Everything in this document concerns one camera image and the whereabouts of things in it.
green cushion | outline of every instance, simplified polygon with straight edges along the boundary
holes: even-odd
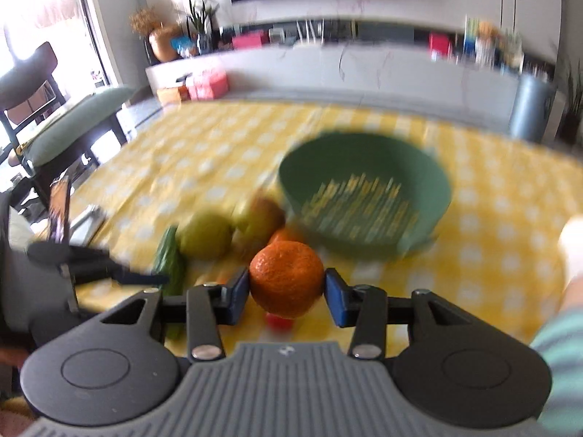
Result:
[[[27,147],[25,158],[33,166],[42,166],[52,161],[86,132],[117,113],[134,93],[133,88],[126,86],[97,90],[35,138]]]

red object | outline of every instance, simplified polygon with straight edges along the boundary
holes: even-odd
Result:
[[[429,51],[433,54],[437,52],[440,56],[450,54],[450,39],[445,34],[432,32],[429,35]]]
[[[265,322],[269,328],[278,332],[287,332],[293,328],[293,319],[284,319],[274,314],[266,312]]]
[[[269,43],[269,33],[267,31],[248,32],[232,39],[232,47],[235,49],[260,48],[267,43]]]
[[[191,100],[214,100],[228,92],[227,73],[223,69],[211,68],[186,79]]]

gray ribbed grip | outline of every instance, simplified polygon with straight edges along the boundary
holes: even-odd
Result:
[[[419,412],[382,364],[336,343],[241,344],[190,367],[177,391],[134,421],[74,428],[40,419],[25,437],[549,437],[535,420],[468,430]]]

polka dot tablecloth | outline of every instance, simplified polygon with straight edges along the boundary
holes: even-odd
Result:
[[[448,173],[454,199],[425,252],[393,263],[353,262],[319,251],[351,284],[390,295],[428,288],[503,331],[528,341],[556,310],[564,284],[557,240],[583,211],[583,168],[546,149],[443,122],[367,109],[290,103],[211,102],[180,106],[158,119],[75,192],[72,216],[87,204],[108,220],[94,244],[121,262],[148,270],[164,230],[204,205],[226,213],[259,187],[279,195],[285,153],[322,130],[365,130],[413,142]],[[189,283],[234,267],[193,263]],[[136,288],[104,281],[78,289],[81,303],[108,308]],[[240,324],[221,329],[228,351],[238,341],[271,340],[250,298]],[[286,341],[335,340],[321,300]],[[389,353],[406,345],[404,326],[387,327]],[[184,352],[184,341],[171,344]]]

pink box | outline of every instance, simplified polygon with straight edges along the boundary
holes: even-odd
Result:
[[[445,57],[450,53],[450,39],[446,34],[432,32],[429,35],[429,52],[437,52],[440,56]]]
[[[227,73],[223,69],[207,69],[186,79],[191,100],[214,100],[228,92]]]
[[[269,33],[267,31],[254,31],[232,39],[232,47],[235,49],[260,48],[263,44],[269,43]]]

